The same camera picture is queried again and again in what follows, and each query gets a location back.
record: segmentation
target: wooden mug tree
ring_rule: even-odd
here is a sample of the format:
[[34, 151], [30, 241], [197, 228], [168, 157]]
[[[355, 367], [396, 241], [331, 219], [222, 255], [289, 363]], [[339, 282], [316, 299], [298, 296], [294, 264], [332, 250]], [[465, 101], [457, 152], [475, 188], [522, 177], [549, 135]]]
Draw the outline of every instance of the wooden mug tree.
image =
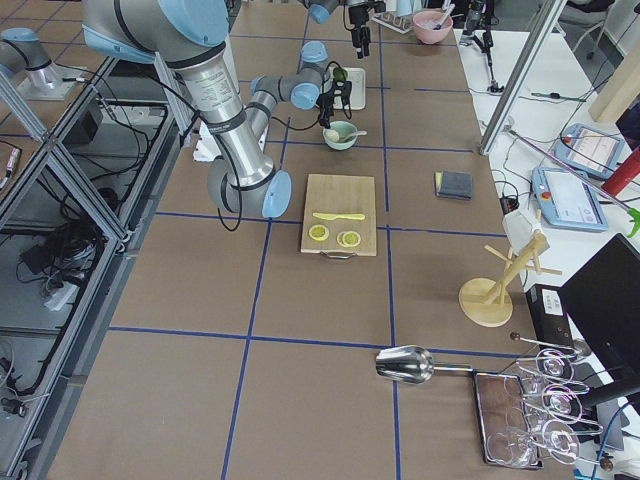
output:
[[474, 278], [465, 283], [458, 294], [458, 301], [464, 314], [478, 325], [500, 327], [507, 323], [513, 314], [513, 302], [507, 293], [507, 286], [522, 270], [536, 273], [562, 275], [559, 270], [542, 268], [540, 254], [549, 248], [547, 237], [542, 230], [533, 231], [529, 242], [516, 255], [513, 247], [503, 255], [489, 245], [484, 248], [505, 262], [504, 273], [497, 280]]

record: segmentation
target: red fire extinguisher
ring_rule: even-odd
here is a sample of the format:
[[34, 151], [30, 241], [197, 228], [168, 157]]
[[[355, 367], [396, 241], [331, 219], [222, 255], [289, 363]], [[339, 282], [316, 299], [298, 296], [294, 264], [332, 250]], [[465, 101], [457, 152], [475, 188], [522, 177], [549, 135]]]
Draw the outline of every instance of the red fire extinguisher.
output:
[[639, 173], [640, 147], [631, 152], [631, 155], [613, 172], [613, 175], [602, 184], [602, 189], [611, 195], [617, 195], [624, 187], [629, 185], [631, 180]]

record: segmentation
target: pink bowl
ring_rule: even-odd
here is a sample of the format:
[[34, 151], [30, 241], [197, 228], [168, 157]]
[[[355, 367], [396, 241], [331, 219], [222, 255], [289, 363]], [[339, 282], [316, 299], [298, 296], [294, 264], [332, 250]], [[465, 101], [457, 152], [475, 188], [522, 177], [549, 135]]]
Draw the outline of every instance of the pink bowl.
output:
[[435, 23], [440, 17], [442, 17], [442, 12], [439, 10], [424, 10], [413, 16], [413, 32], [418, 37], [418, 40], [427, 45], [432, 45], [445, 39], [453, 27], [451, 17], [445, 20], [440, 30], [431, 30], [426, 27], [429, 20]]

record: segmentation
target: white table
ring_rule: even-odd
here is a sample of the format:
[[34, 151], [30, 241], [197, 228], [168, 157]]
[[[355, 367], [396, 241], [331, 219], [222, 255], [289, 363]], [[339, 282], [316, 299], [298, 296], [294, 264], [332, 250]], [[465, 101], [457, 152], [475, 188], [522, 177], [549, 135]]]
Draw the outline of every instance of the white table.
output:
[[[456, 31], [456, 38], [460, 37], [461, 31]], [[522, 51], [527, 39], [526, 32], [493, 32], [495, 46], [492, 49], [495, 77], [500, 85], [507, 83], [511, 71]], [[486, 57], [480, 52], [475, 45], [469, 47], [459, 46], [460, 56], [465, 69], [467, 81], [473, 94], [473, 102], [476, 110], [476, 116], [481, 123], [481, 129], [484, 131], [482, 122], [489, 122], [493, 111], [498, 103], [499, 97], [487, 94], [489, 85], [489, 71], [486, 63]], [[536, 60], [532, 70], [530, 71], [523, 91], [520, 92], [521, 97], [531, 97], [531, 92], [550, 93], [558, 92], [566, 97], [579, 97], [585, 92], [589, 92], [592, 85], [587, 76], [582, 71], [580, 64], [571, 52], [571, 49], [560, 34], [552, 34], [546, 42], [539, 58]], [[596, 127], [607, 133], [618, 133], [615, 124], [596, 123], [589, 115], [589, 106], [595, 100], [597, 94], [591, 95], [585, 104], [573, 116], [569, 125], [574, 123], [584, 123]], [[574, 113], [577, 103], [567, 101], [562, 103], [538, 102], [520, 98], [511, 116], [515, 120], [514, 129], [522, 136], [535, 140], [549, 141], [558, 137], [560, 129], [565, 122]], [[507, 151], [509, 160], [507, 167], [519, 173], [523, 177], [530, 178], [533, 168], [542, 164], [552, 166], [549, 160], [545, 159], [541, 154], [535, 152], [522, 142], [514, 142], [514, 137], [504, 133], [501, 134], [496, 145], [489, 155], [491, 167], [499, 170], [494, 171], [495, 180], [506, 180], [513, 183], [519, 190], [519, 193], [526, 193], [529, 185], [523, 179], [504, 170], [503, 163], [505, 161]], [[540, 143], [543, 148], [550, 148], [552, 143]], [[622, 158], [630, 153], [630, 149], [625, 146]], [[496, 184], [498, 192], [502, 192], [502, 184]], [[506, 187], [506, 194], [511, 194], [511, 187]], [[619, 198], [626, 199], [640, 196], [640, 188], [631, 184], [619, 194]], [[537, 209], [536, 200], [523, 195], [520, 197], [520, 208], [526, 208], [531, 212]], [[618, 232], [628, 234], [631, 230], [629, 223], [630, 217], [619, 207], [608, 205], [603, 206], [603, 210], [609, 229], [603, 233], [589, 233], [579, 231], [561, 230], [551, 228], [543, 221], [544, 232], [550, 244], [549, 250], [541, 255], [541, 264], [543, 267], [558, 269], [563, 272], [562, 275], [541, 274], [529, 272], [528, 276], [523, 277], [525, 282], [525, 290], [535, 283], [543, 283], [549, 285], [562, 285], [569, 279], [582, 265], [585, 264], [612, 236]], [[640, 250], [640, 234], [630, 239], [631, 243]], [[574, 337], [582, 337], [580, 332], [572, 325]], [[592, 364], [595, 371], [603, 370], [600, 362], [591, 355], [588, 361]], [[606, 383], [611, 381], [607, 374], [601, 376]], [[640, 435], [640, 417], [632, 408], [627, 408], [625, 414], [630, 418], [632, 425], [626, 430]], [[614, 453], [614, 464], [622, 465], [621, 462], [629, 459], [640, 458], [640, 442], [635, 439], [625, 438], [625, 451]], [[587, 458], [595, 457], [595, 449], [597, 446], [592, 442], [583, 445], [581, 454]], [[591, 467], [587, 464], [578, 465], [583, 474], [591, 474]], [[639, 473], [638, 467], [635, 470], [629, 470], [631, 473]], [[598, 471], [598, 478], [613, 478], [613, 474], [607, 474], [601, 470]]]

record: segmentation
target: green bowl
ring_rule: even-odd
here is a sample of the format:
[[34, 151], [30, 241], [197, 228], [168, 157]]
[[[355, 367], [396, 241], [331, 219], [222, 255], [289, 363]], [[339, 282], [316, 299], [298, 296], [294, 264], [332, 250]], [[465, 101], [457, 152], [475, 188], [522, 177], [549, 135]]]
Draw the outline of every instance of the green bowl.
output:
[[[338, 132], [341, 138], [346, 137], [350, 133], [356, 133], [358, 131], [358, 128], [353, 123], [345, 122], [342, 120], [331, 122], [330, 127]], [[322, 136], [324, 137], [324, 142], [334, 150], [346, 150], [347, 148], [351, 148], [358, 139], [358, 137], [352, 137], [346, 142], [332, 142], [327, 138], [326, 128], [322, 129]]]

